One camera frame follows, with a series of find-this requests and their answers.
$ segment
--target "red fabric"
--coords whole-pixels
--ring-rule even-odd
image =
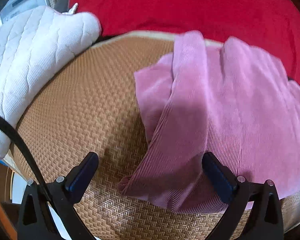
[[[199,30],[225,42],[235,36],[281,59],[300,85],[300,14],[290,0],[70,0],[100,20],[103,36],[133,30]]]

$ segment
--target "woven rattan surface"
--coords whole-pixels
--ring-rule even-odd
[[[173,50],[172,41],[124,37],[90,48],[70,62],[38,94],[19,122],[44,178],[66,175],[89,151],[100,164],[75,206],[93,235],[106,239],[204,239],[222,214],[174,214],[145,201],[122,197],[116,184],[132,174],[146,153],[133,73]],[[34,177],[11,146],[26,178]],[[293,214],[300,199],[285,200]],[[245,212],[233,238],[248,218]],[[286,219],[287,224],[293,218]]]

